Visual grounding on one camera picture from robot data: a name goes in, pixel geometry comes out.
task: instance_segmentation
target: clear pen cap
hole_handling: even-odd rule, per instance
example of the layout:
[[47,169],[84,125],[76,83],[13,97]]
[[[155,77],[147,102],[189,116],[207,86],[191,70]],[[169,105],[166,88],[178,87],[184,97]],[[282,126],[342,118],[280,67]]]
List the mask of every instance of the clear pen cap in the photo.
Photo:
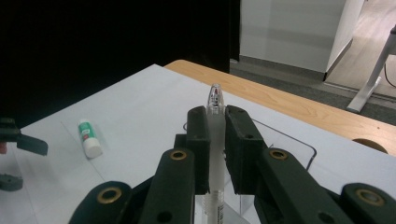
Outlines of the clear pen cap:
[[207,98],[206,112],[212,114],[224,113],[224,100],[221,86],[218,83],[212,85],[209,97]]

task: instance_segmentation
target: wooden table edge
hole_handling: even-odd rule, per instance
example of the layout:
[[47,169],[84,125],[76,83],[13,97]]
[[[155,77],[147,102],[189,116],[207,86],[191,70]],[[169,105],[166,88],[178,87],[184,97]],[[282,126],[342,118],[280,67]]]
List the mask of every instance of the wooden table edge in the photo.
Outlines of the wooden table edge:
[[177,60],[165,68],[207,85],[219,83],[224,91],[274,109],[347,139],[368,139],[396,156],[396,126],[321,104],[218,70]]

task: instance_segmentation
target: white wall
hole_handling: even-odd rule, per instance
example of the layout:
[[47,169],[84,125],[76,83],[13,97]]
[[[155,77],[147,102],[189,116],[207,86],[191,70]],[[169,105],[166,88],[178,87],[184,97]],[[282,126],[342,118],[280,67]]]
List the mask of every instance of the white wall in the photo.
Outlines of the white wall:
[[361,10],[347,2],[363,1],[243,0],[240,54],[324,73],[351,39],[348,11]]

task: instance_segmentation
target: glue stick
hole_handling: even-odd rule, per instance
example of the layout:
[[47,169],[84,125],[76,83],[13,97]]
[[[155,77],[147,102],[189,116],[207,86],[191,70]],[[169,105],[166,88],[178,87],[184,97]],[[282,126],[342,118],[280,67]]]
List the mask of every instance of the glue stick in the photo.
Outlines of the glue stick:
[[95,131],[87,119],[81,119],[78,123],[78,130],[82,141],[85,155],[90,158],[96,158],[102,155],[102,148],[96,138]]

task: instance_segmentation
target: black curtain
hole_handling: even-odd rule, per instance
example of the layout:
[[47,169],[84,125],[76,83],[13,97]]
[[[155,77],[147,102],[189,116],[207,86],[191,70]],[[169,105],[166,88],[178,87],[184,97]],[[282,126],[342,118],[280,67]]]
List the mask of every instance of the black curtain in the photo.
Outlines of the black curtain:
[[230,59],[239,61],[241,0],[230,2]]
[[226,0],[0,4],[0,117],[19,127],[154,63],[229,72]]

